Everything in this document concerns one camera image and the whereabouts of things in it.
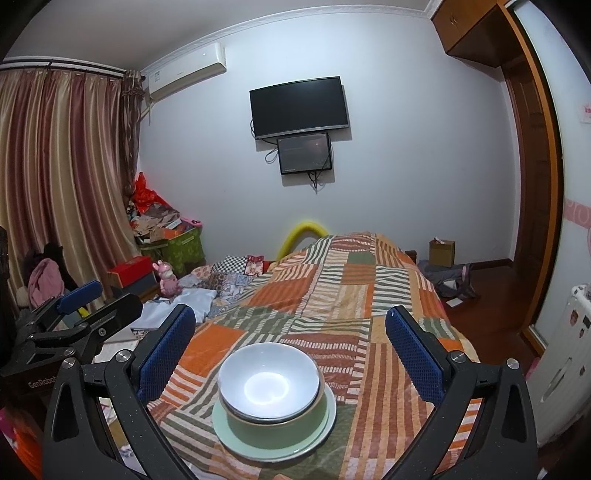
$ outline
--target patchwork quilt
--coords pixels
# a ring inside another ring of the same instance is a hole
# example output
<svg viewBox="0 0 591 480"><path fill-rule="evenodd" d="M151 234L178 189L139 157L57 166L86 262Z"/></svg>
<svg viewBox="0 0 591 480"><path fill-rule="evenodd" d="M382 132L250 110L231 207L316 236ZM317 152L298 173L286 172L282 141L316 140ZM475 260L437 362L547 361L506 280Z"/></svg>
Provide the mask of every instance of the patchwork quilt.
<svg viewBox="0 0 591 480"><path fill-rule="evenodd" d="M433 409L418 396L384 327L403 305L448 350L471 344L449 323L433 286L389 240L328 236L254 278L237 303L199 327L150 412L179 455L204 478L381 479ZM234 350L281 342L310 355L337 400L337 419L313 453L278 464L238 458L212 426L217 372ZM441 463L455 463L478 412L473 402Z"/></svg>

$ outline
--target green box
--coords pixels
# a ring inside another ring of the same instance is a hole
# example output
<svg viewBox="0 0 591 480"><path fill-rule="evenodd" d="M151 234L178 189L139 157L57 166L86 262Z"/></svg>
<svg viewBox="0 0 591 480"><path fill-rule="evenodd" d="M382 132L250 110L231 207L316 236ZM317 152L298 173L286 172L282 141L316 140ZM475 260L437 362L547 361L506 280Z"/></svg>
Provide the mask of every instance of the green box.
<svg viewBox="0 0 591 480"><path fill-rule="evenodd" d="M172 265L177 278L184 277L205 258L201 246L201 229L193 228L171 240L159 240L140 246L142 255L157 262L162 260Z"/></svg>

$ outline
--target curtain rod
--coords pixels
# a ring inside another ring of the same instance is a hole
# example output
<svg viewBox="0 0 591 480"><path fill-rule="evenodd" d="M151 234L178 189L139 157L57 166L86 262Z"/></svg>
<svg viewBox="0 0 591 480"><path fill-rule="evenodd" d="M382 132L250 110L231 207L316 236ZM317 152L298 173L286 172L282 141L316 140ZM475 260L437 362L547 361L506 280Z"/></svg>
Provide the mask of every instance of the curtain rod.
<svg viewBox="0 0 591 480"><path fill-rule="evenodd" d="M77 72L100 73L115 78L123 78L125 70L100 63L65 59L62 57L8 57L0 63L0 70L12 70L22 68L56 68L62 70L74 70Z"/></svg>

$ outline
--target stacked dishes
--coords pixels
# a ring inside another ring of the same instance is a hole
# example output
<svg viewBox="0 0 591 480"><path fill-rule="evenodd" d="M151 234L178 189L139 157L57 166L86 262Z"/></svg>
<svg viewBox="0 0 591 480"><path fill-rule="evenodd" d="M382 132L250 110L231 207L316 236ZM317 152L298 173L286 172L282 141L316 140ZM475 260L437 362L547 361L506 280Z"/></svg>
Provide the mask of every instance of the stacked dishes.
<svg viewBox="0 0 591 480"><path fill-rule="evenodd" d="M256 343L231 354L218 375L213 428L241 457L282 462L312 451L336 419L335 396L302 351Z"/></svg>

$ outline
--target wooden cabinet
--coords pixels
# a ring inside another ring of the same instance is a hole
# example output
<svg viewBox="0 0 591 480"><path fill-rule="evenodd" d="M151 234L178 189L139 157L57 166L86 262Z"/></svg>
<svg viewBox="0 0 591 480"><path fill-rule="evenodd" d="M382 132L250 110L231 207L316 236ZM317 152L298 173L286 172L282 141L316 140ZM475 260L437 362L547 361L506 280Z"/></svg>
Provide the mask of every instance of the wooden cabinet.
<svg viewBox="0 0 591 480"><path fill-rule="evenodd" d="M450 51L462 37L453 14L454 3L453 0L443 2L433 17L433 24L446 52Z"/></svg>
<svg viewBox="0 0 591 480"><path fill-rule="evenodd" d="M449 52L495 5L495 0L444 0L433 24L445 51Z"/></svg>

